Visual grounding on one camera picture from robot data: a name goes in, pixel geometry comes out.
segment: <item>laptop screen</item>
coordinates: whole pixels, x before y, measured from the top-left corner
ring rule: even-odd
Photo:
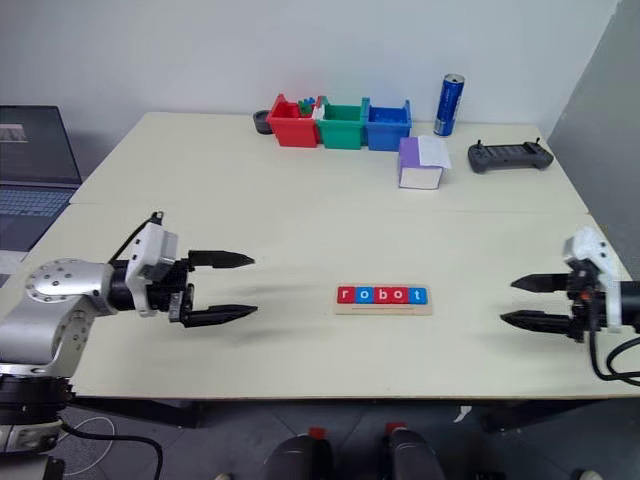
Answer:
[[[58,107],[0,105],[0,181],[82,182]]]

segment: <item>cable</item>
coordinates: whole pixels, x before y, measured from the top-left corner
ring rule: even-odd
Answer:
[[[88,418],[87,420],[84,420],[82,422],[80,422],[79,424],[77,424],[75,427],[73,427],[74,429],[77,429],[78,427],[81,427],[89,422],[93,422],[94,420],[104,420],[105,422],[107,422],[109,425],[111,425],[111,433],[113,435],[115,435],[116,433],[116,426],[113,424],[113,422],[111,421],[111,419],[107,418],[107,417],[93,417],[93,418]],[[65,433],[64,435],[61,435],[60,438],[58,439],[58,444],[60,442],[62,442],[65,438],[67,438],[69,436],[68,433]],[[106,450],[103,452],[102,455],[100,455],[98,457],[98,459],[93,462],[91,465],[78,470],[76,472],[71,472],[71,473],[65,473],[64,476],[65,477],[73,477],[74,475],[80,475],[81,473],[87,472],[89,470],[91,470],[93,467],[95,467],[96,465],[98,465],[103,459],[104,457],[107,456],[107,454],[109,453],[109,451],[111,450],[111,446],[113,445],[113,440],[109,441],[109,444],[107,445]]]
[[[127,246],[133,241],[135,236],[142,231],[142,229],[147,225],[147,223],[149,222],[159,223],[161,221],[162,221],[162,212],[153,212],[151,216],[147,218],[144,222],[142,222],[140,225],[138,225],[138,227],[133,232],[131,232],[131,235],[129,235],[129,237],[124,241],[124,243],[120,245],[120,248],[118,248],[118,250],[116,250],[116,253],[114,253],[109,259],[109,262],[108,262],[109,265],[114,264],[114,262],[120,256],[120,254],[124,252],[124,249],[127,248]]]
[[[153,475],[153,478],[154,480],[160,479],[160,472],[162,471],[162,462],[163,462],[162,445],[160,445],[155,440],[151,440],[150,438],[147,438],[147,437],[139,437],[136,435],[101,435],[99,433],[88,433],[88,432],[83,432],[81,430],[76,430],[75,428],[67,425],[64,422],[62,422],[62,430],[64,430],[70,435],[73,435],[74,437],[86,438],[87,440],[108,440],[108,441],[115,440],[115,441],[124,441],[124,442],[140,442],[140,443],[146,443],[147,445],[151,445],[155,449],[156,454],[158,456],[158,461],[156,463],[156,471],[155,471],[155,474]]]
[[[598,365],[598,347],[596,342],[596,335],[598,331],[598,307],[600,299],[594,298],[593,292],[589,292],[591,300],[588,302],[589,308],[589,356],[591,358],[591,367],[595,372],[596,376],[600,380],[604,380],[605,382],[612,382],[615,380],[620,380],[622,382],[628,383],[629,385],[634,385],[636,387],[640,387],[640,381],[633,380],[634,378],[640,378],[640,371],[638,372],[618,372],[615,368],[613,368],[613,361],[615,358],[622,354],[623,352],[629,350],[630,348],[635,347],[636,345],[640,345],[640,338],[634,338],[632,340],[628,340],[616,348],[609,352],[606,359],[607,369],[611,372],[611,374],[602,373],[600,370],[600,366]]]

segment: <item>laptop keyboard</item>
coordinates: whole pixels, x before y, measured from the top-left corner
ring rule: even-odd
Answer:
[[[0,215],[53,217],[69,203],[73,193],[0,189]]]

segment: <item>black cable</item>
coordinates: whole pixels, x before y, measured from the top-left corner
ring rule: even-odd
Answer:
[[[595,372],[596,376],[600,380],[604,380],[605,382],[612,382],[615,380],[620,380],[622,382],[628,383],[629,385],[634,385],[636,387],[640,387],[640,381],[633,380],[634,378],[640,378],[640,372],[618,372],[615,368],[613,368],[613,361],[615,358],[622,354],[623,352],[629,350],[630,348],[635,347],[636,345],[640,345],[640,338],[634,338],[632,340],[628,340],[616,348],[609,352],[606,359],[607,369],[611,372],[611,374],[602,373],[600,370],[600,366],[598,365],[598,347],[596,343],[596,335],[598,331],[598,311],[599,311],[599,302],[600,299],[594,298],[593,294],[590,293],[591,300],[588,304],[589,308],[589,356],[591,358],[591,367]]]
[[[142,222],[140,225],[138,225],[138,227],[133,232],[131,232],[131,235],[129,235],[129,237],[124,241],[124,243],[120,245],[120,248],[118,248],[116,253],[114,253],[109,259],[109,262],[108,262],[109,265],[113,265],[113,263],[118,259],[120,254],[124,252],[124,249],[127,248],[127,245],[129,245],[131,241],[135,238],[135,236],[142,231],[142,229],[147,225],[147,223],[149,222],[159,223],[161,221],[162,221],[162,216],[159,215],[159,212],[153,212],[151,216],[147,218],[144,222]]]
[[[99,433],[88,433],[88,432],[83,432],[81,430],[76,430],[75,428],[73,428],[72,426],[64,422],[62,422],[62,430],[67,432],[69,435],[73,435],[74,437],[78,437],[78,438],[85,438],[87,440],[106,440],[106,441],[113,440],[113,441],[125,441],[125,442],[139,442],[139,443],[146,443],[147,445],[151,445],[155,449],[156,454],[158,456],[158,461],[156,463],[156,472],[153,475],[153,478],[154,480],[160,479],[160,472],[162,471],[162,462],[163,462],[162,445],[160,445],[155,440],[152,440],[147,437],[139,437],[136,435],[102,435]]]

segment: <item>purple book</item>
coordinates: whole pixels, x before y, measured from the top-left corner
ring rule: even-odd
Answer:
[[[439,165],[424,165],[423,163],[420,163],[418,137],[401,138],[398,149],[398,186],[421,190],[438,188],[443,168]]]

